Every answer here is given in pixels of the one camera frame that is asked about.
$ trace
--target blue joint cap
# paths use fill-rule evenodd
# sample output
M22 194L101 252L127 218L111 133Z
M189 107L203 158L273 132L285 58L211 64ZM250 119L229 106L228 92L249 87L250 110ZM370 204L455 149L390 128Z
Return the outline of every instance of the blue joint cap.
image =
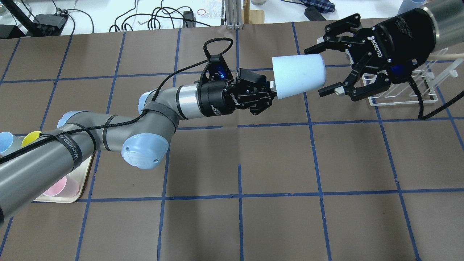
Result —
M132 166L148 170L158 166L168 151L168 141L153 133L136 134L122 145L122 158Z
M80 112L83 112L83 111L68 111L67 113L63 114L63 116L61 117L61 119L58 121L57 128L59 128L59 127L65 125L66 122L68 122L68 120L69 120L72 116L74 116L74 115L76 115L76 114L78 114L78 113L80 113Z
M145 107L145 103L147 101L148 96L152 93L153 91L148 91L144 94L142 94L139 98L139 105L137 106L137 109L139 110L139 114L142 114L142 109Z

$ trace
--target pink cup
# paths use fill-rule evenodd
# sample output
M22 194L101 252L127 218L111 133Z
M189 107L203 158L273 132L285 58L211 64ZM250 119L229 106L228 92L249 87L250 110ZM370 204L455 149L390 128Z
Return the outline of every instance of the pink cup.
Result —
M79 192L79 183L68 175L64 176L44 192L45 196L73 197Z

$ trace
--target blue checkered cloth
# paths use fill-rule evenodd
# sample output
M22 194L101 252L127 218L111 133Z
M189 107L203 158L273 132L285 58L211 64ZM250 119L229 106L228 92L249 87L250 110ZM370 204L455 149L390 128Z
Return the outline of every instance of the blue checkered cloth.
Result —
M335 12L335 5L329 0L300 0L303 4L314 6L320 13Z

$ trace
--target yellow cup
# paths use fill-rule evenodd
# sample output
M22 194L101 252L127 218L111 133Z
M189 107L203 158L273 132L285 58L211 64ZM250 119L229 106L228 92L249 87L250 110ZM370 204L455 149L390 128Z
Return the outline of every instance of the yellow cup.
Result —
M21 146L24 147L24 146L28 145L29 143L35 141L36 139L39 138L41 133L42 133L41 131L36 130L36 131L33 131L33 132L27 134L26 137L24 137Z

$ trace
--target blue tape grid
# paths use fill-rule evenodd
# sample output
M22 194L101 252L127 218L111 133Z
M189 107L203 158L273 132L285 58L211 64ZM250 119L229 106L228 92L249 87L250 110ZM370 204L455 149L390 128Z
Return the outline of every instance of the blue tape grid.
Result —
M294 23L291 23L291 24L292 24L294 37L295 37L295 44L296 44L297 53L300 54L298 38L297 38L297 35L296 35L296 30L295 30L295 24ZM175 69L177 67L177 62L178 62L179 45L180 45L180 32L181 32L181 29L179 29L179 32L178 32L178 40L177 40L177 48L176 48L176 60L175 60L175 65L174 65ZM238 44L238 38L239 38L239 32L237 30L236 31L236 52L237 52L237 54L236 54L237 55L237 66L236 66L236 68L237 69L239 68L239 44ZM56 89L56 85L57 85L58 80L67 81L67 80L80 80L80 79L113 78L113 83L112 83L112 87L111 87L111 91L110 91L110 97L109 97L108 106L107 106L107 113L108 113L109 109L110 109L110 105L111 105L112 93L114 91L115 80L117 78L144 77L144 76L167 76L167 75L170 74L170 73L147 73L147 74L118 75L117 71L118 71L120 60L121 60L121 54L122 54L122 50L123 50L124 39L125 39L125 33L124 33L124 35L122 37L121 48L120 48L118 62L117 62L117 65L116 65L116 71L115 71L114 75L111 75L111 76L97 76L97 77L60 78L60 74L61 74L61 71L63 69L63 65L64 65L64 62L65 62L68 50L69 50L70 45L71 45L72 36L70 36L68 46L67 46L66 51L64 53L64 57L63 57L63 60L62 60L62 63L61 63L61 66L60 66L60 69L58 71L58 75L57 75L56 78L53 78L53 79L4 81L7 70L9 68L9 66L11 64L11 61L13 60L13 57L14 57L14 55L16 53L16 50L17 50L17 48L19 46L19 43L20 43L20 39L19 39L18 42L16 43L16 46L15 46L15 48L13 50L13 53L12 53L10 59L8 61L6 69L5 69L3 75L2 75L2 77L0 79L0 87L1 87L2 83L54 81L53 90L52 90L52 93L50 95L49 103L47 105L47 109L45 111L44 118L43 118L43 121L42 121L42 124L41 124L41 127L40 127L40 129L42 130L43 125L45 123L46 115L48 113L48 110L49 110L49 107L50 107L50 104L51 104L51 101L52 101L52 98L53 98L54 91ZM439 62L440 63L453 62L453 60L439 61ZM326 67L330 68L330 67L347 67L347 66L350 66L350 65L327 65ZM254 69L251 69L251 70L252 71L269 71L269 70L272 70L272 68L254 68ZM198 74L198 73L201 73L201 72L181 72L180 74ZM442 101L444 101L444 97L443 97L441 91L439 90L439 88L437 88L437 90L438 90L438 94L440 95ZM93 191L93 186L94 186L94 182L95 182L95 173L97 171L98 162L99 162L99 158L100 158L100 152L98 152L97 159L96 159L96 164L95 164L95 168L94 168L94 173L93 173L91 184L90 184L90 191L89 191L88 198L78 200L78 202L86 202L86 208L85 208L85 212L84 212L84 218L83 218L83 223L82 223L81 232L80 232L80 236L79 236L79 241L78 241L78 247L77 247L77 251L76 251L75 260L79 259L80 248L81 248L82 240L83 240L83 236L84 236L85 223L86 223L86 219L87 219L87 215L88 215L88 211L89 211L89 206L90 206L91 202L158 201L158 200L161 201L160 228L159 228L158 253L157 253L157 260L159 260L160 251L161 251L161 232L162 232L162 224L163 224L163 218L164 218L164 204L165 204L166 200L170 201L170 200L201 200L201 199L218 199L218 198L238 198L239 199L240 260L242 261L242 260L244 260L244 254L243 254L243 210L242 210L242 199L243 198L248 198L248 197L287 197L287 196L318 196L321 199L320 202L321 202L321 214L322 214L322 222L323 222L323 228L324 228L324 236L325 236L325 240L326 240L328 258L329 258L329 260L331 260L329 235L328 235L327 223L326 223L326 220L325 220L325 209L324 209L324 205L323 205L323 196L372 195L372 194L398 194L399 195L401 205L402 205L402 208L403 208L403 212L404 212L404 215L405 215L405 219L406 219L406 224L407 224L407 227L408 227L408 232L409 232L411 242L412 242L412 246L413 246L413 249L414 249L414 254L416 256L416 259L420 260L420 256L418 254L418 250L417 250L417 247L416 247L416 244L415 244L415 240L414 240L413 232L412 232L411 225L410 225L410 222L409 222L409 218L407 216L407 210L406 210L406 206L404 204L403 194L409 194L409 193L438 193L438 192L464 192L464 188L405 189L405 190L402 190L401 187L400 187L399 182L396 181L397 190L323 192L321 181L320 181L319 169L318 169L318 165L317 165L316 147L315 147L315 144L314 144L314 137L313 137L313 131L312 131L312 125L318 125L318 124L379 123L380 129L382 131L382 135L384 137L384 141L385 141L385 144L386 144L386 150L388 152L390 163L391 163L391 166L392 166L393 175L394 175L394 178L396 179L397 176L396 176L396 170L394 168L393 157L392 157L391 151L389 149L388 140L387 140L387 136L385 134L385 130L383 129L383 123L386 123L386 122L409 122L409 121L419 121L419 120L418 119L389 119L389 120L383 120L381 118L381 116L380 116L378 108L376 108L376 113L377 113L377 117L378 117L377 120L311 122L306 94L303 94L303 97L304 97L304 100L305 100L305 106L306 106L308 122L284 123L284 124L248 124L248 125L238 125L238 127L239 128L249 128L249 127L308 125L309 126L309 131L310 131L311 145L312 145L312 150L313 150L313 157L314 157L314 161L315 161L316 178L317 178L317 183L318 183L318 192L242 194L242 189L241 189L242 188L242 186L241 186L241 165L239 165L238 166L238 194L208 195L208 196L170 196L170 197L167 197L166 196L166 186L167 186L167 175L168 175L168 158L169 158L169 152L168 152L166 165L165 165L165 176L164 176L164 181L163 181L163 194L162 194L163 196L161 196L161 197L97 198L97 199L93 199L92 198L92 191ZM456 124L455 124L455 120L464 120L464 117L453 117L451 115L451 112L449 111L449 109L446 109L446 111L448 113L448 117L432 118L432 119L429 119L429 120L431 120L431 121L434 121L434 120L450 120L452 125L453 125L453 128L454 128L454 130L456 132L458 140L459 140L459 142L461 144L461 147L464 150L463 140L462 140L461 135L459 134L459 131L458 131L458 129L456 127ZM218 129L218 128L221 128L221 127L222 126L183 127L183 128L179 128L179 130L184 131L184 130ZM2 253L2 251L4 249L4 246L5 246L7 236L8 236L9 230L11 228L12 222L13 222L13 218L11 218L9 220L8 225L6 227L6 232L4 234L2 244L0 246L0 256L1 256L1 253Z

